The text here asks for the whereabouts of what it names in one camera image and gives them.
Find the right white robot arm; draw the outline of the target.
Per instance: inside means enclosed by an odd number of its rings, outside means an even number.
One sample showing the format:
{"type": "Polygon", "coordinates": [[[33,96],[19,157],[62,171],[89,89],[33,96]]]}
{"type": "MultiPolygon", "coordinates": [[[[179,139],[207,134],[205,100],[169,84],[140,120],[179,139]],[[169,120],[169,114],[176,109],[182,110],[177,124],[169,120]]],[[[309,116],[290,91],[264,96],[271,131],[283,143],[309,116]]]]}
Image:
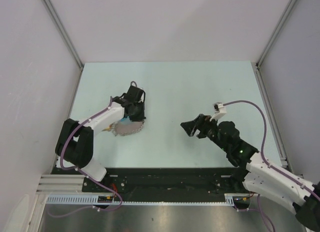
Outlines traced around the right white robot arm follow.
{"type": "Polygon", "coordinates": [[[312,231],[320,227],[320,185],[307,181],[263,158],[257,148],[245,142],[231,121],[218,122],[199,114],[182,122],[189,137],[208,138],[226,153],[239,173],[230,180],[235,192],[258,193],[292,212],[298,222],[312,231]]]}

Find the yellow red keys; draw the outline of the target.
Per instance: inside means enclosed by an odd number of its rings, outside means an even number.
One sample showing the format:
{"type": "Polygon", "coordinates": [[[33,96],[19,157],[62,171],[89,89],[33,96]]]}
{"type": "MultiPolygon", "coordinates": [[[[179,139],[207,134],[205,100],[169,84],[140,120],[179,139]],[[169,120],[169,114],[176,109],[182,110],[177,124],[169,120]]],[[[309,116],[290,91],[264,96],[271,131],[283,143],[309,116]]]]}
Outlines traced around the yellow red keys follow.
{"type": "Polygon", "coordinates": [[[110,125],[109,127],[105,128],[103,131],[108,131],[108,132],[110,132],[110,131],[112,131],[112,129],[113,129],[113,126],[110,125]]]}

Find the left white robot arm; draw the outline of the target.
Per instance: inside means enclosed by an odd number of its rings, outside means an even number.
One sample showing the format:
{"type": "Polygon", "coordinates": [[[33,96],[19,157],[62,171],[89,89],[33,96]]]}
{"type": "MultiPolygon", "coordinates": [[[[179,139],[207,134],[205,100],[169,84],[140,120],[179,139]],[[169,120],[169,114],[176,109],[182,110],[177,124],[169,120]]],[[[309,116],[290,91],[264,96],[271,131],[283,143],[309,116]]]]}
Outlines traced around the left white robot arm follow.
{"type": "Polygon", "coordinates": [[[63,170],[76,170],[93,179],[101,192],[109,189],[107,170],[94,159],[94,138],[103,131],[114,136],[128,136],[143,129],[146,92],[132,81],[127,92],[111,97],[109,104],[91,117],[77,121],[67,119],[62,126],[55,153],[63,170]]]}

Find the blue key cover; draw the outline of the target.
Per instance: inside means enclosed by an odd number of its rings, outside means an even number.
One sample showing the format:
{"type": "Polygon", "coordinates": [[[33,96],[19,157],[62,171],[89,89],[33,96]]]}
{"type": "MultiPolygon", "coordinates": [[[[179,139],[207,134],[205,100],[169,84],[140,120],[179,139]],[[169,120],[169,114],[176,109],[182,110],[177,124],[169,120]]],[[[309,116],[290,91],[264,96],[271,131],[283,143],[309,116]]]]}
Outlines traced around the blue key cover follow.
{"type": "Polygon", "coordinates": [[[126,117],[126,118],[123,118],[119,121],[120,124],[124,124],[124,125],[127,125],[127,124],[130,124],[131,123],[131,120],[129,117],[126,117]]]}

